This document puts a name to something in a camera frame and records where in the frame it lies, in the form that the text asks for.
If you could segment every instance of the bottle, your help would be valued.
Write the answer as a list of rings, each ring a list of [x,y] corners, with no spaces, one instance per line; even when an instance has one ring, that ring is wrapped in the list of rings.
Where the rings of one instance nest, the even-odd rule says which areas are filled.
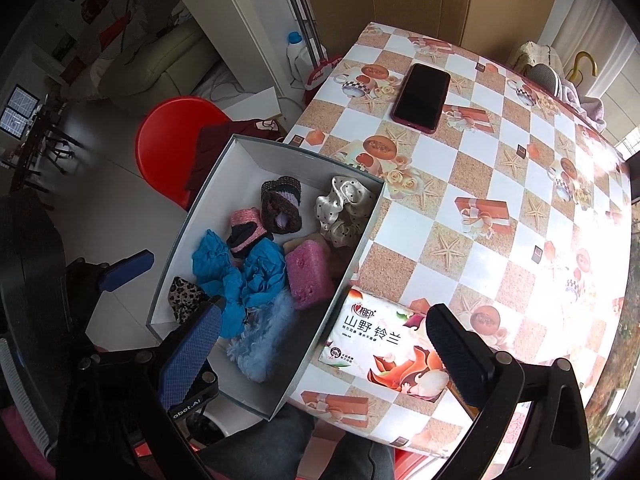
[[[305,47],[302,42],[302,36],[299,32],[292,32],[289,34],[289,44],[287,45],[287,57],[289,58],[289,66],[291,67],[291,75],[293,79],[302,81],[298,67],[296,67],[296,59],[300,55],[300,52]]]
[[[313,50],[314,50],[314,54],[316,55],[316,62],[318,62],[319,61],[318,50],[317,50],[316,44],[315,43],[312,43],[312,44],[314,46]],[[324,46],[322,47],[322,53],[326,58],[326,49],[324,48]],[[302,47],[300,54],[296,58],[296,69],[298,70],[300,81],[302,81],[306,86],[309,76],[314,70],[314,66],[311,63],[311,58],[309,57],[309,50],[307,49],[306,45]]]

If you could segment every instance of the pants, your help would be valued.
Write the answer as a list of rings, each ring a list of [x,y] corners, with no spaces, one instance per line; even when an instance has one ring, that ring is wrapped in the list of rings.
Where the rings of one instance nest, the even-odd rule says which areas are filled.
[[[198,455],[229,480],[294,480],[314,425],[313,416],[285,404],[271,422],[263,420]],[[394,450],[347,433],[320,480],[394,480]]]

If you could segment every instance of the metal bolt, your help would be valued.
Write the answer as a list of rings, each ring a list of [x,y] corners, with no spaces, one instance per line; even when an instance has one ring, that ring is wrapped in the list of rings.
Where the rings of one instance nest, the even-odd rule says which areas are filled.
[[[214,383],[216,382],[216,375],[213,372],[204,372],[202,374],[202,380],[206,383]]]
[[[510,365],[511,361],[513,361],[513,357],[508,352],[498,352],[495,355],[495,360],[497,360],[500,364]]]
[[[91,359],[88,357],[83,357],[78,361],[78,369],[79,370],[87,370],[91,366]]]
[[[136,354],[136,362],[140,365],[148,363],[154,355],[149,350],[141,350]]]
[[[556,361],[556,364],[558,365],[558,368],[564,370],[565,372],[571,370],[571,363],[563,357],[559,358],[558,361]]]

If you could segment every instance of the window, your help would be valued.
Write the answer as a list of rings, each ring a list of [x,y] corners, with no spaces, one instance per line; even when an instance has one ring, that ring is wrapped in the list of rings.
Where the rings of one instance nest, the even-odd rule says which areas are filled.
[[[0,129],[20,139],[38,104],[38,98],[16,85],[0,117]]]
[[[640,151],[640,130],[637,127],[631,130],[616,148],[628,160],[631,155]]]

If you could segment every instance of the checkered tablecloth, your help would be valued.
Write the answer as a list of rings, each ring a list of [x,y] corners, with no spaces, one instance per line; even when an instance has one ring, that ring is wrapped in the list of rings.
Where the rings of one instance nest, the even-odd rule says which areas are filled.
[[[389,116],[414,62],[451,76],[433,135]],[[588,402],[625,295],[631,208],[626,164],[580,118],[488,59],[371,23],[285,142],[385,179],[361,288],[405,306],[445,303],[467,324],[479,306],[494,307],[500,329],[485,341],[534,364],[567,356]],[[492,224],[469,198],[506,203],[508,214]],[[332,420],[349,431],[448,456],[471,424],[449,391],[415,399],[320,364],[318,352],[291,402],[302,405],[304,391],[368,397],[366,428]]]

